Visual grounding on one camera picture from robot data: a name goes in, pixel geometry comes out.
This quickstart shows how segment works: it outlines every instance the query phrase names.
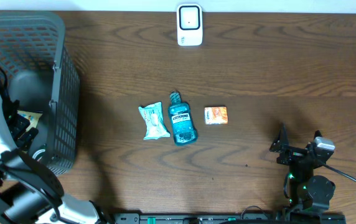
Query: white rectangular gadget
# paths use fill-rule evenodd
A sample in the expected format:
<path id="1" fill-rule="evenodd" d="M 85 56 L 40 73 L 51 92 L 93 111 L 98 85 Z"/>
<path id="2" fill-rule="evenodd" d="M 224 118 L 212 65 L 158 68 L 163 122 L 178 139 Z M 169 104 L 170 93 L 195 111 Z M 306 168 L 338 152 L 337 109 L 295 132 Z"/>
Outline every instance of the white rectangular gadget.
<path id="1" fill-rule="evenodd" d="M 177 41 L 181 46 L 196 46 L 203 41 L 202 8 L 181 4 L 177 8 Z"/>

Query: soap bar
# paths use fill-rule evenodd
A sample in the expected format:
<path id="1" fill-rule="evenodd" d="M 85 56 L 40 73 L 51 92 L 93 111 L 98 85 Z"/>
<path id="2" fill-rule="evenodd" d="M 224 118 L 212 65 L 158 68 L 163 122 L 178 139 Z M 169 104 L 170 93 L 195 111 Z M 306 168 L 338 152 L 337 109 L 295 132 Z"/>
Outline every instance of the soap bar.
<path id="1" fill-rule="evenodd" d="M 205 124 L 227 124 L 228 113 L 226 106 L 211 106 L 204 108 Z"/>

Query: bottle label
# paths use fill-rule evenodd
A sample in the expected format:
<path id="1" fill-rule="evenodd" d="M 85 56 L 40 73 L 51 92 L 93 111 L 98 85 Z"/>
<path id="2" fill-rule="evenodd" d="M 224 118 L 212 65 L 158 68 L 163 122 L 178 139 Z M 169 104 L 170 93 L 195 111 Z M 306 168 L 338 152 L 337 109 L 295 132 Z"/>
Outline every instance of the bottle label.
<path id="1" fill-rule="evenodd" d="M 178 114 L 171 117 L 172 123 L 178 123 L 181 121 L 190 121 L 190 116 L 188 113 Z"/>

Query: black square outline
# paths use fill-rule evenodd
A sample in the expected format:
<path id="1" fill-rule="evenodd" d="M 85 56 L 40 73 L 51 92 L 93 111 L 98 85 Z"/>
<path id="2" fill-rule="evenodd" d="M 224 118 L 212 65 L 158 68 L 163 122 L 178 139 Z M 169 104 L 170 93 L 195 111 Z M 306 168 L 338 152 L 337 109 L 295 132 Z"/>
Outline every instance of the black square outline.
<path id="1" fill-rule="evenodd" d="M 181 17 L 180 10 L 181 10 L 183 7 L 196 7 L 196 8 L 197 8 L 197 16 L 199 17 L 199 18 L 198 18 L 198 24 L 199 24 L 198 27 L 196 27 L 196 28 L 188 28 L 188 29 L 183 29 L 183 28 L 182 28 L 181 23 L 180 23 L 180 21 L 181 21 L 181 19 L 180 19 L 180 17 Z M 179 28 L 180 28 L 181 30 L 197 30 L 197 29 L 200 28 L 200 23 L 201 23 L 201 21 L 200 21 L 200 9 L 199 9 L 199 7 L 197 7 L 197 6 L 181 6 L 181 7 L 179 8 Z"/>

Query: blue listerine bottle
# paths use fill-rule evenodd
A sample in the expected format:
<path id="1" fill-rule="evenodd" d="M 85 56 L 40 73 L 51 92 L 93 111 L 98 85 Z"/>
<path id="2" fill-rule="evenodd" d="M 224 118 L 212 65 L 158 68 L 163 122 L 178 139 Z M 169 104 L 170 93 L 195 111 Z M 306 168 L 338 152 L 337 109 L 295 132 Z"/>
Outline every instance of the blue listerine bottle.
<path id="1" fill-rule="evenodd" d="M 177 146 L 196 142 L 197 131 L 193 127 L 190 108 L 180 99 L 178 91 L 170 94 L 171 106 L 168 108 L 168 117 L 171 120 L 172 135 Z"/>

